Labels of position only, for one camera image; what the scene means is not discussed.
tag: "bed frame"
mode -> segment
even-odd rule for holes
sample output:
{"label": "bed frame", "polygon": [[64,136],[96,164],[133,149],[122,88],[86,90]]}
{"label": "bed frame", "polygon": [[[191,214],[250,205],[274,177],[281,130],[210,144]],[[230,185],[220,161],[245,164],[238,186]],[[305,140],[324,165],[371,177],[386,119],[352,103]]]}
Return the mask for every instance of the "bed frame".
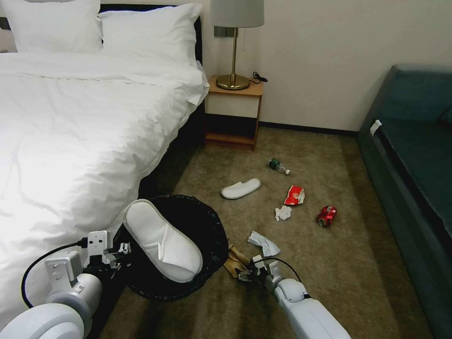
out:
{"label": "bed frame", "polygon": [[[131,11],[148,11],[156,8],[168,7],[172,5],[147,5],[147,4],[101,4],[100,12],[112,11],[112,10],[131,10]],[[10,30],[8,20],[5,17],[0,17],[0,28]],[[196,31],[196,45],[195,55],[196,60],[202,63],[202,35],[201,35],[201,20],[198,18],[194,23]],[[178,136],[170,144],[168,151],[162,158],[159,165],[154,171],[147,177],[143,178],[140,182],[139,197],[140,198],[152,198],[160,194],[158,185],[158,174],[162,172],[162,167],[165,166],[167,158],[170,158],[172,154],[176,154],[176,158],[185,159],[185,163],[189,161],[191,157],[187,154],[187,145],[194,145],[190,149],[195,149],[200,143],[204,141],[203,130],[203,115],[204,115],[204,102],[202,102],[197,109],[191,114],[185,125],[179,130]],[[104,325],[106,324],[108,317],[113,310],[119,296],[125,287],[125,278],[121,274],[117,274],[114,281],[111,281],[108,286],[105,286],[103,296],[100,300],[99,308],[93,318],[93,326],[88,335],[88,339],[98,338]]]}

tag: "crumpled tissue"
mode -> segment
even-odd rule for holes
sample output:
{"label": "crumpled tissue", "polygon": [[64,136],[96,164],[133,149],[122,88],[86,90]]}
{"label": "crumpled tissue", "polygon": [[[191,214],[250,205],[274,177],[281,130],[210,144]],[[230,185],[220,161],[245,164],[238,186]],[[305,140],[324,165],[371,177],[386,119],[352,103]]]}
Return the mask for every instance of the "crumpled tissue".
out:
{"label": "crumpled tissue", "polygon": [[262,234],[252,231],[250,237],[248,238],[248,242],[262,247],[262,252],[264,253],[264,257],[275,256],[281,250],[278,246],[274,244],[274,242],[268,240]]}
{"label": "crumpled tissue", "polygon": [[279,221],[279,219],[285,220],[285,219],[291,217],[291,212],[292,212],[292,209],[290,207],[283,205],[280,209],[275,208],[274,218],[276,219],[276,221]]}

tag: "red snack wrapper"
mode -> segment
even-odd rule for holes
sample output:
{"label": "red snack wrapper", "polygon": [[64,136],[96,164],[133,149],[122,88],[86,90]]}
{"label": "red snack wrapper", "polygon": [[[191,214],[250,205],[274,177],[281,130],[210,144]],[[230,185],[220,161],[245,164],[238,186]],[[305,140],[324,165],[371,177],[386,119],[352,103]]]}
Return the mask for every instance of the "red snack wrapper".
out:
{"label": "red snack wrapper", "polygon": [[284,200],[284,205],[297,206],[303,203],[305,199],[305,190],[302,187],[292,185],[287,198]]}

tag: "white pillow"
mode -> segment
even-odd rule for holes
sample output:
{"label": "white pillow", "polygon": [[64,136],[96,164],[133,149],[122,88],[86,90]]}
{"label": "white pillow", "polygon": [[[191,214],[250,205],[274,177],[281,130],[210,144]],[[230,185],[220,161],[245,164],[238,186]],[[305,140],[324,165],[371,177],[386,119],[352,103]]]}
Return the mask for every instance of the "white pillow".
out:
{"label": "white pillow", "polygon": [[1,0],[18,52],[91,53],[102,48],[100,0]]}
{"label": "white pillow", "polygon": [[186,4],[147,12],[109,11],[100,14],[102,53],[147,57],[196,66],[194,22],[202,6]]}

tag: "white slipper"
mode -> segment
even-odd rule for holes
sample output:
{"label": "white slipper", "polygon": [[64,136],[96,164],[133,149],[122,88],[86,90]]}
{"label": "white slipper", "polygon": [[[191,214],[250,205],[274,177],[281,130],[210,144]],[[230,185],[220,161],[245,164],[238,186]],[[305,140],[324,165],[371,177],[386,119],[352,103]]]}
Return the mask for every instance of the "white slipper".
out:
{"label": "white slipper", "polygon": [[171,225],[150,201],[135,200],[124,214],[126,229],[164,276],[187,283],[201,271],[199,248]]}
{"label": "white slipper", "polygon": [[238,199],[256,191],[259,187],[260,180],[253,178],[244,183],[240,181],[234,185],[223,188],[221,190],[221,195],[226,199]]}

